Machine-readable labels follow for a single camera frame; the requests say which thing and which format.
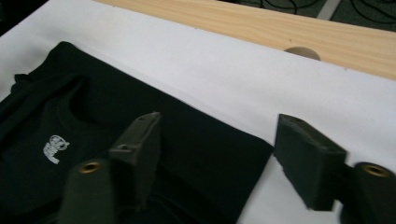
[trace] wooden table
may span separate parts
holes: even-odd
[[[305,47],[321,60],[396,79],[396,33],[215,0],[96,0],[274,49]]]

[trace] black fabric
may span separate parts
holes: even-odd
[[[132,223],[235,223],[272,153],[261,139],[66,42],[15,79],[0,103],[0,212],[9,217],[59,200],[72,166],[105,158],[123,130],[152,111],[163,115],[161,175],[148,209],[126,215]],[[58,164],[43,152],[53,135],[67,143],[53,156]]]

